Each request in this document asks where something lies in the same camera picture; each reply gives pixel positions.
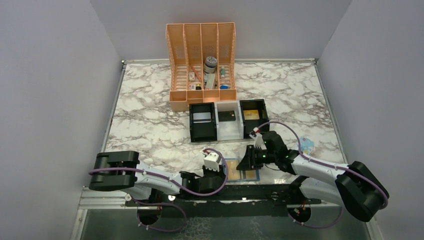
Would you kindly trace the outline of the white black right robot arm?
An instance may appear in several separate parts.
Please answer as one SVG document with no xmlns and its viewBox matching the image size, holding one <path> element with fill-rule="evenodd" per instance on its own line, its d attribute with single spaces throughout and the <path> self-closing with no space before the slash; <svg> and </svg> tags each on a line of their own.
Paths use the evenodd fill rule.
<svg viewBox="0 0 424 240">
<path fill-rule="evenodd" d="M 317 199 L 337 204 L 362 222 L 369 222 L 387 206 L 388 191 L 362 162 L 335 164 L 313 159 L 302 151 L 289 149 L 275 131 L 265 132 L 261 139 L 264 146 L 248 145 L 236 168 L 250 171 L 275 164 L 278 170 L 296 176 L 288 187 L 292 202 Z"/>
</svg>

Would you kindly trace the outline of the blue leather card holder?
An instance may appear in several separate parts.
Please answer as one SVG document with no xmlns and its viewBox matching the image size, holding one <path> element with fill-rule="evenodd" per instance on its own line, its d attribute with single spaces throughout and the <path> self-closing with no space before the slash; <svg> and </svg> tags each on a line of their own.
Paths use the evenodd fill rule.
<svg viewBox="0 0 424 240">
<path fill-rule="evenodd" d="M 228 182 L 257 182 L 260 180 L 258 170 L 237 170 L 237 166 L 240 163 L 239 158 L 226 159 L 228 166 Z"/>
</svg>

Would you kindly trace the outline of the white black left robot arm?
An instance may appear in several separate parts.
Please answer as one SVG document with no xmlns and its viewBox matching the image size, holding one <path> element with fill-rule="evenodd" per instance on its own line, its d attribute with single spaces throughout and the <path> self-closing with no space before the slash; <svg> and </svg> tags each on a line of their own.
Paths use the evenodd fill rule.
<svg viewBox="0 0 424 240">
<path fill-rule="evenodd" d="M 96 156 L 89 189 L 99 192 L 122 191 L 144 205 L 157 200 L 157 191 L 179 199 L 192 200 L 217 195 L 228 181 L 228 164 L 211 148 L 203 151 L 203 175 L 193 172 L 167 172 L 140 161 L 136 151 L 101 152 Z"/>
</svg>

